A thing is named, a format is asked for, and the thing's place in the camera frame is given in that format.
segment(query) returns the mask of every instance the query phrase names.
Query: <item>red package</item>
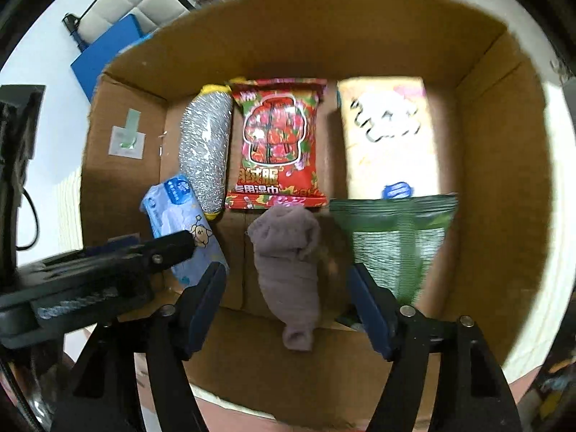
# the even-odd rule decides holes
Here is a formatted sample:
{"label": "red package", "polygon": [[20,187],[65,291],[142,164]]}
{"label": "red package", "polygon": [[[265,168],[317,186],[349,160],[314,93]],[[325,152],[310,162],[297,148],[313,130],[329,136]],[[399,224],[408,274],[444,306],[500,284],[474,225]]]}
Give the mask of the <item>red package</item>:
{"label": "red package", "polygon": [[230,87],[243,112],[244,143],[226,208],[324,206],[316,177],[315,121],[326,80],[269,79]]}

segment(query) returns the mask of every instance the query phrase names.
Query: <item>green mesh packaging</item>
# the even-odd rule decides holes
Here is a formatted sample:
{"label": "green mesh packaging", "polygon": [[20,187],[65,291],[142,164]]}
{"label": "green mesh packaging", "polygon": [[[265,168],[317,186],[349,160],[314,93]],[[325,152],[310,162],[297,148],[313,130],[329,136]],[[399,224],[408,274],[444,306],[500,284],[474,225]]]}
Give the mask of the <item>green mesh packaging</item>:
{"label": "green mesh packaging", "polygon": [[444,241],[455,194],[394,200],[331,200],[330,214],[351,237],[354,261],[400,303],[413,303]]}

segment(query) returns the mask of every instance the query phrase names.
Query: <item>cardboard box wall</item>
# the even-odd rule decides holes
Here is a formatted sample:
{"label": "cardboard box wall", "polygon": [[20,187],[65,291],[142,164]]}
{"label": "cardboard box wall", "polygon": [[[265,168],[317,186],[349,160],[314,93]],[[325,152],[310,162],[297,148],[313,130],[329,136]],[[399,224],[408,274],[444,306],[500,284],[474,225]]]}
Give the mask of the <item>cardboard box wall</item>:
{"label": "cardboard box wall", "polygon": [[[500,362],[514,345],[546,258],[551,166],[544,98],[528,58],[506,27],[446,0],[234,0],[193,12],[117,57],[94,95],[82,170],[85,245],[116,235],[150,237],[138,210],[148,188],[178,170],[179,122],[206,83],[310,76],[421,76],[436,132],[442,191],[459,213],[418,306],[430,316],[471,315]],[[113,125],[141,112],[142,160],[108,155]],[[240,160],[233,120],[229,185]],[[319,112],[317,167],[329,197],[346,196],[341,120],[333,89]],[[327,210],[319,290],[321,328],[310,353],[287,351],[283,325],[257,285],[244,232],[257,214],[226,211],[213,229],[231,271],[203,350],[186,364],[193,384],[284,422],[326,428],[369,419],[390,365],[362,333],[336,329],[348,303],[351,254]],[[170,278],[166,285],[171,286]],[[165,289],[149,313],[173,302]],[[430,416],[438,358],[431,357],[420,420]]]}

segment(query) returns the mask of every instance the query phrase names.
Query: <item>rolled towel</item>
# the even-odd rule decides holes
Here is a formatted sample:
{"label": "rolled towel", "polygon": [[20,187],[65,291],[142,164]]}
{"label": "rolled towel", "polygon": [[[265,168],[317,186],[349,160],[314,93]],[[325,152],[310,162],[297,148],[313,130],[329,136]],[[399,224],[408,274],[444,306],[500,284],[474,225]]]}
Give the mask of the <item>rolled towel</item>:
{"label": "rolled towel", "polygon": [[320,315],[313,258],[320,242],[318,221],[302,206],[273,206],[250,224],[248,236],[264,300],[286,324],[284,346],[310,351]]}

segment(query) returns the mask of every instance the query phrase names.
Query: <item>silver shiny roll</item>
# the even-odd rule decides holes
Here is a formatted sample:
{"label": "silver shiny roll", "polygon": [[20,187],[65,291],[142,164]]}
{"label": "silver shiny roll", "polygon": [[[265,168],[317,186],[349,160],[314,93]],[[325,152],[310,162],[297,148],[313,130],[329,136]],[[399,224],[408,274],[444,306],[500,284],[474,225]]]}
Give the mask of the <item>silver shiny roll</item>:
{"label": "silver shiny roll", "polygon": [[224,207],[232,97],[215,91],[199,94],[180,124],[180,170],[188,178],[207,219]]}

